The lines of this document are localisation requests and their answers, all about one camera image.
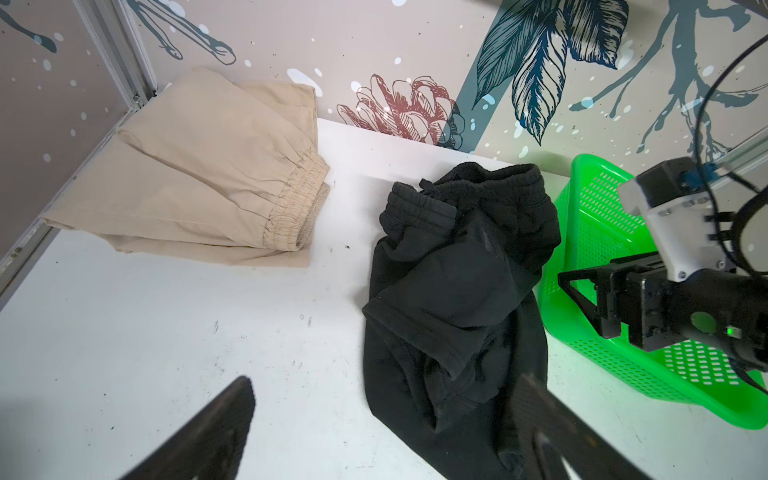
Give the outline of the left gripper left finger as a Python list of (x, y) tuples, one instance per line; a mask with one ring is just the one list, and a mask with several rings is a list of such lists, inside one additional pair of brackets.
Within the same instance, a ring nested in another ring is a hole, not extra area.
[(255, 407), (251, 380), (237, 377), (123, 479), (234, 479)]

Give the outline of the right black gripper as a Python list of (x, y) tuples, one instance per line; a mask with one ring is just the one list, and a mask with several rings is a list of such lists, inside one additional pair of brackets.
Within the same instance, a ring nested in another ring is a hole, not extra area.
[[(696, 340), (743, 369), (767, 366), (767, 283), (726, 258), (714, 206), (688, 157), (664, 161), (622, 184), (625, 212), (640, 217), (653, 252), (558, 274), (558, 285), (603, 338), (623, 326), (632, 345), (654, 351)], [(576, 286), (591, 284), (592, 302)]]

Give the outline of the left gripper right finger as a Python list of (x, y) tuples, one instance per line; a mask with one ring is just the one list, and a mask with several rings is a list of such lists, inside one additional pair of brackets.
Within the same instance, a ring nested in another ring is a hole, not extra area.
[(527, 479), (648, 477), (530, 375), (516, 384), (512, 414)]

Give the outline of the green plastic basket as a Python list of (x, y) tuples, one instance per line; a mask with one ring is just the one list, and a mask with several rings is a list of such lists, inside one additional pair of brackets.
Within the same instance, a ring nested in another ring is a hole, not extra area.
[(693, 340), (644, 352), (626, 332), (603, 339), (559, 287), (562, 271), (654, 251), (645, 222), (626, 214), (620, 203), (617, 188), (632, 177), (594, 155), (574, 159), (571, 178), (555, 201), (562, 243), (545, 265), (537, 292), (547, 331), (649, 398), (698, 405), (745, 429), (766, 427), (766, 395), (738, 378), (725, 353)]

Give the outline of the black shorts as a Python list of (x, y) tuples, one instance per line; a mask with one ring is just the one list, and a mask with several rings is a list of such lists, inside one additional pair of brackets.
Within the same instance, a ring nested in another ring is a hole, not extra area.
[(547, 378), (534, 290), (561, 241), (539, 168), (397, 182), (380, 224), (362, 309), (371, 413), (448, 479), (522, 478), (508, 405), (522, 376)]

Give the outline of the beige shorts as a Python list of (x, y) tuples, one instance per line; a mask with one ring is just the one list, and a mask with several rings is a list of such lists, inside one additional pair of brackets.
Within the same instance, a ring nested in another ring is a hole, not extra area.
[(119, 127), (42, 218), (122, 253), (305, 268), (328, 172), (313, 88), (197, 68)]

